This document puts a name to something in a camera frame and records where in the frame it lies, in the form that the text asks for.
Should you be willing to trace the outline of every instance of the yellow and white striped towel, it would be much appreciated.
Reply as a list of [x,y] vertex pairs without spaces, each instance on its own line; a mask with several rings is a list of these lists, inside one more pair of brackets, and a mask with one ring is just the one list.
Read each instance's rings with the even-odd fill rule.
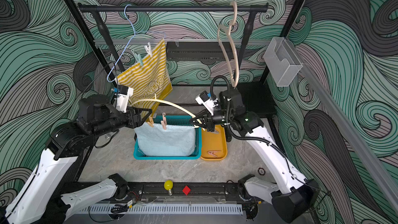
[[[121,73],[117,77],[119,84],[134,89],[130,102],[135,102],[139,99],[153,99],[155,93],[158,99],[164,99],[173,89],[166,67],[166,45],[164,39],[152,49],[152,57],[146,55],[142,62],[144,63],[143,66],[138,62]],[[151,108],[154,113],[158,105],[159,102],[144,101],[135,104],[134,107]]]

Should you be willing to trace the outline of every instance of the wooden clothespin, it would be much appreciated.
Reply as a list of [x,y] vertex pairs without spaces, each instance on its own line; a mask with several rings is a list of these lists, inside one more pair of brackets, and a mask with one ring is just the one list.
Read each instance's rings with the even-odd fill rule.
[[149,116],[149,117],[148,117],[148,120],[149,120],[149,121],[147,121],[148,125],[149,125],[150,127],[154,127],[153,124],[154,124],[155,122],[153,122],[153,118],[152,118],[151,116]]
[[163,116],[163,120],[160,121],[160,123],[162,124],[163,129],[167,130],[166,125],[167,125],[167,121],[166,121],[166,113],[162,113]]
[[213,157],[218,157],[215,152],[221,152],[221,150],[215,150],[215,151],[207,151],[207,154],[212,155]]

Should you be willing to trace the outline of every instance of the red wire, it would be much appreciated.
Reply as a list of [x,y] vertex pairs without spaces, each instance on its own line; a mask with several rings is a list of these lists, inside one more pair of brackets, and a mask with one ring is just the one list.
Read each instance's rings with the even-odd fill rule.
[[135,198],[138,200],[137,194],[134,193],[134,191],[130,191],[129,193],[133,193],[135,195]]

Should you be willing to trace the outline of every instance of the light blue towel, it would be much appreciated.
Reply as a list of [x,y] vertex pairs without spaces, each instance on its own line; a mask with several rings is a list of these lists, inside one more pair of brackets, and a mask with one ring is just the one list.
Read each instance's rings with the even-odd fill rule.
[[184,156],[195,151],[195,128],[193,126],[161,124],[150,127],[147,123],[134,129],[138,146],[147,156]]

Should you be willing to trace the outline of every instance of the plastic basket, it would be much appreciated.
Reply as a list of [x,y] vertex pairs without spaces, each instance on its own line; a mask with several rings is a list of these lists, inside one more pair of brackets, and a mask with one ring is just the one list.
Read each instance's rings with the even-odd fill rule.
[[[189,119],[191,116],[166,116],[167,124],[176,126],[191,126]],[[162,116],[157,116],[153,119],[153,122],[160,124],[163,120]],[[186,160],[186,159],[198,159],[202,154],[202,128],[195,128],[195,151],[188,157],[175,156],[175,157],[151,157],[146,156],[138,146],[138,139],[135,141],[134,147],[134,158],[137,160]]]

